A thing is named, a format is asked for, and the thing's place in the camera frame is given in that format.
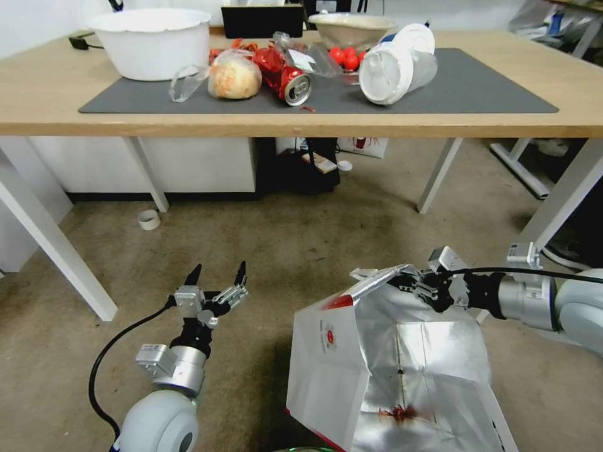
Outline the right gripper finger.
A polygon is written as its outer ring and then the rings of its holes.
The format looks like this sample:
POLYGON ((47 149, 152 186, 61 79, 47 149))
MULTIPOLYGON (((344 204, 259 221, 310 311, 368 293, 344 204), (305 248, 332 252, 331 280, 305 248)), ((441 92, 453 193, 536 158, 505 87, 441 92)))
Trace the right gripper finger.
POLYGON ((408 266, 408 274, 414 280, 414 286, 439 286, 448 282, 448 273, 446 271, 434 271, 430 268, 421 269, 410 264, 408 266))
POLYGON ((428 278, 424 281, 415 278, 392 278, 389 284, 402 292, 411 293, 437 313, 443 313, 454 304, 449 291, 451 282, 448 279, 428 278))

